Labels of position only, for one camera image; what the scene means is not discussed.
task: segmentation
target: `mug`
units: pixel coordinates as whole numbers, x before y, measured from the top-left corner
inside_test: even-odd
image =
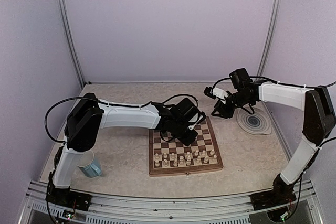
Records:
[[[94,154],[95,153],[92,150],[84,152],[77,165],[85,176],[89,178],[100,176],[102,174],[98,159]]]

